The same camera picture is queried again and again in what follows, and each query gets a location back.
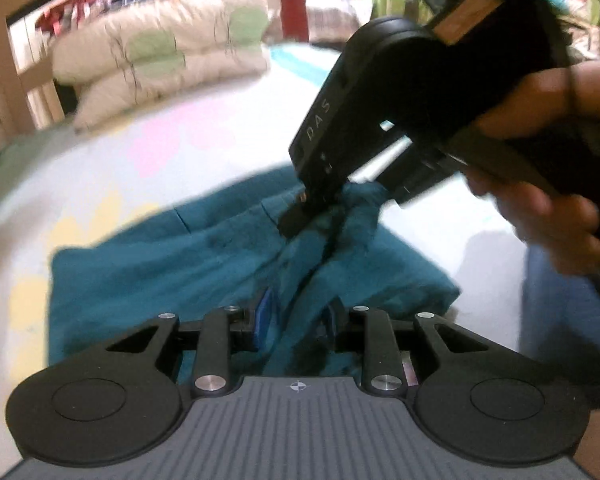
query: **bed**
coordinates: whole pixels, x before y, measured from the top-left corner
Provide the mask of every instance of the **bed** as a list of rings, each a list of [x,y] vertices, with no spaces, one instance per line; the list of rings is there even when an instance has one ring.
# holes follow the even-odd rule
[[[82,136],[66,127],[41,132],[0,156],[0,474],[18,460],[4,402],[46,365],[53,252],[288,163],[288,145],[337,55],[275,47],[263,76],[199,88]],[[459,284],[451,315],[460,325],[516,348],[525,247],[492,203],[458,176],[406,208],[387,206],[381,220]]]

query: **light blue fabric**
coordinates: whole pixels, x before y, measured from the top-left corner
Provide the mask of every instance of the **light blue fabric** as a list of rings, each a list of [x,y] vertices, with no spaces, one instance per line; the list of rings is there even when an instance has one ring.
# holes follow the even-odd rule
[[[247,301],[262,286],[280,299],[267,347],[238,354],[239,372],[269,375],[355,373],[317,336],[318,318],[339,296],[406,319],[444,314],[458,290],[416,251],[378,226],[387,192],[350,184],[340,202],[286,240],[276,226],[295,199],[291,167],[247,179],[129,228],[92,249],[65,249],[52,261],[49,361],[160,314],[201,319]]]
[[[538,247],[527,255],[520,351],[574,382],[600,385],[600,297],[586,278],[555,272]]]
[[[329,71],[319,66],[294,56],[294,54],[285,49],[284,46],[272,47],[270,50],[271,59],[289,72],[301,77],[309,83],[316,86],[322,86],[327,79]]]

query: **person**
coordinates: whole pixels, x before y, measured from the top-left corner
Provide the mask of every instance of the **person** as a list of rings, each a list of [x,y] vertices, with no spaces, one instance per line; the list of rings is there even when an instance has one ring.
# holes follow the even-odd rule
[[[578,115],[600,118],[600,62],[585,62],[526,76],[476,125],[487,136],[511,139],[532,136],[571,114],[567,70]],[[520,351],[557,365],[585,390],[600,386],[600,297],[584,278],[600,266],[596,205],[582,196],[551,199],[531,184],[501,182],[476,168],[465,175],[474,194],[496,197],[500,213],[529,245]],[[574,458],[600,480],[600,409],[592,410]]]

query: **teal cloth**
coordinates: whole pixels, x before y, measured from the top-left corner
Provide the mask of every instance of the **teal cloth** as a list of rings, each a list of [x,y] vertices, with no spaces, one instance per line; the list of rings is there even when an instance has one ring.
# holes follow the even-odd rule
[[[395,319],[446,312],[456,286],[378,225],[384,188],[346,186],[339,203],[287,240],[276,225],[299,189],[293,169],[279,168],[161,212],[94,248],[59,251],[50,364],[161,312],[201,319],[271,286],[280,315],[263,351],[233,357],[237,372],[355,374],[356,357],[332,353],[320,336],[320,316],[335,296]]]

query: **clothing pile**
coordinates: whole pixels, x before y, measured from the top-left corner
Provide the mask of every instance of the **clothing pile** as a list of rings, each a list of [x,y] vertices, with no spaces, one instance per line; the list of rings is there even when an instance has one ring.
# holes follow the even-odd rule
[[[278,231],[302,185],[290,166],[174,206],[93,248],[53,258],[49,364],[157,316],[202,319],[275,291],[264,348],[232,356],[237,374],[356,374],[359,356],[336,354],[320,333],[336,297],[392,319],[440,314],[458,297],[446,274],[378,223],[387,191],[345,186],[338,203],[295,238]]]
[[[53,74],[84,86],[74,117],[90,128],[202,83],[263,73],[266,0],[149,0],[58,38]]]

